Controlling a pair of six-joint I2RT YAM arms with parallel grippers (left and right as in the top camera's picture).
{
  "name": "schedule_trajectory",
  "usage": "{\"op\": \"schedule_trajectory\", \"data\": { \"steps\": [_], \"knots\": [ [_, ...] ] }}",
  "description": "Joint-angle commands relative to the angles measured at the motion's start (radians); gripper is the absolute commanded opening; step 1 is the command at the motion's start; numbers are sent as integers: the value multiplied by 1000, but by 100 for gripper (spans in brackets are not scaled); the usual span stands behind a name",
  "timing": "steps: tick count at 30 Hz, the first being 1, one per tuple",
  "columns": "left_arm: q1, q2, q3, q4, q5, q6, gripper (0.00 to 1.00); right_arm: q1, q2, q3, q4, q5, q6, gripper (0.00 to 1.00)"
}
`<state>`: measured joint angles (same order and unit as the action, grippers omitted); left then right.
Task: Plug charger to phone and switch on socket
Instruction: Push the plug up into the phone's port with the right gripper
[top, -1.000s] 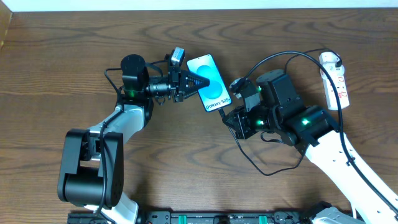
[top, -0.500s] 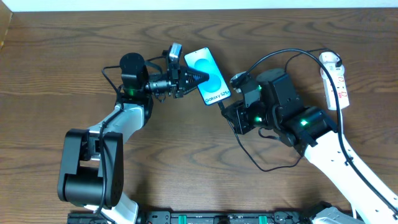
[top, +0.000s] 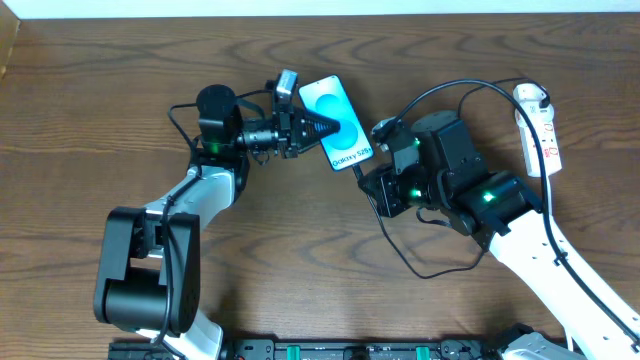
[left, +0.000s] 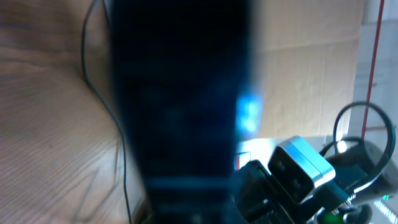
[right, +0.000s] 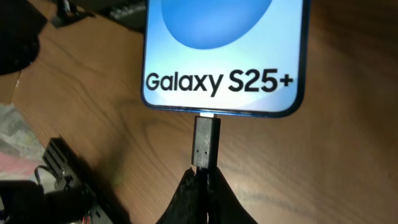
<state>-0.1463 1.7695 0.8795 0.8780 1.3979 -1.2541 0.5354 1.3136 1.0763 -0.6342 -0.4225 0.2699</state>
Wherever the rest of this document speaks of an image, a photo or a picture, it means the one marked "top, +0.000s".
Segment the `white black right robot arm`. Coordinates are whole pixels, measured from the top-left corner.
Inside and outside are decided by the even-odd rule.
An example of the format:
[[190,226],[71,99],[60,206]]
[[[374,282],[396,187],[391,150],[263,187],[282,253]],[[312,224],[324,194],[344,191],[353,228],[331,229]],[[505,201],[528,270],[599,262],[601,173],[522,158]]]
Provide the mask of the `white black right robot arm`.
[[589,266],[557,225],[546,227],[542,200],[519,177],[491,172],[453,111],[399,123],[383,142],[391,156],[358,178],[378,215],[411,207],[441,212],[513,271],[570,333],[587,359],[636,359],[639,315]]

